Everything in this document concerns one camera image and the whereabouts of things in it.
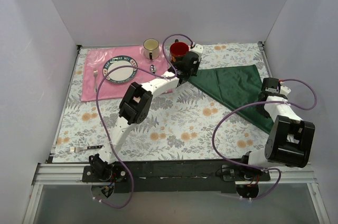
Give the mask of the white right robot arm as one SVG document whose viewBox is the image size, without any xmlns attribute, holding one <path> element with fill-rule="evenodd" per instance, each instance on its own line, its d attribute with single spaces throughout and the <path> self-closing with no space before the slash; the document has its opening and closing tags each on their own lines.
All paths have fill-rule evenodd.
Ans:
<svg viewBox="0 0 338 224">
<path fill-rule="evenodd" d="M 264 101 L 257 111 L 274 122 L 266 146 L 258 151 L 247 152 L 241 158 L 239 175 L 251 180 L 258 174 L 258 168 L 278 166 L 304 168 L 309 160 L 315 125 L 300 118 L 292 110 L 287 96 L 291 89 L 276 78 L 264 78 L 259 101 Z"/>
</svg>

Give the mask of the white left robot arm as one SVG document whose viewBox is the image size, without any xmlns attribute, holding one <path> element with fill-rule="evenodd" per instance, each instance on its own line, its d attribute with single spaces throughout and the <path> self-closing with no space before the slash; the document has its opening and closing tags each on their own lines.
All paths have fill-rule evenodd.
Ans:
<svg viewBox="0 0 338 224">
<path fill-rule="evenodd" d="M 137 124 L 142 123 L 148 115 L 151 102 L 157 96 L 177 88 L 187 82 L 189 77 L 196 76 L 201 62 L 202 53 L 189 51 L 181 61 L 174 64 L 163 75 L 155 79 L 138 84 L 129 85 L 120 105 L 118 118 L 109 133 L 105 124 L 108 142 L 103 144 L 96 155 L 89 156 L 92 174 L 102 182 L 109 181 L 113 176 L 111 164 L 121 162 L 117 156 L 129 133 Z"/>
</svg>

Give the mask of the dark green cloth napkin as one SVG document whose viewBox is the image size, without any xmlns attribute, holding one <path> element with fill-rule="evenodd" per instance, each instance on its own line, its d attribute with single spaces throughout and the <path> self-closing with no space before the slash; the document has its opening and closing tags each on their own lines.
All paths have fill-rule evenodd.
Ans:
<svg viewBox="0 0 338 224">
<path fill-rule="evenodd" d="M 257 102 L 262 85 L 255 65 L 200 69 L 189 83 L 230 110 Z"/>
</svg>

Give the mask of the black handled fork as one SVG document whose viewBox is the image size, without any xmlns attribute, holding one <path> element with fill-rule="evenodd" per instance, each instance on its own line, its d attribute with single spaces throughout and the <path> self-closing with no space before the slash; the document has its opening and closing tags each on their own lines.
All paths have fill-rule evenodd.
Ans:
<svg viewBox="0 0 338 224">
<path fill-rule="evenodd" d="M 94 145 L 94 146 L 85 146 L 85 147 L 70 147 L 68 152 L 69 153 L 79 153 L 81 151 L 86 151 L 86 150 L 96 150 L 96 149 L 101 149 L 103 145 Z"/>
</svg>

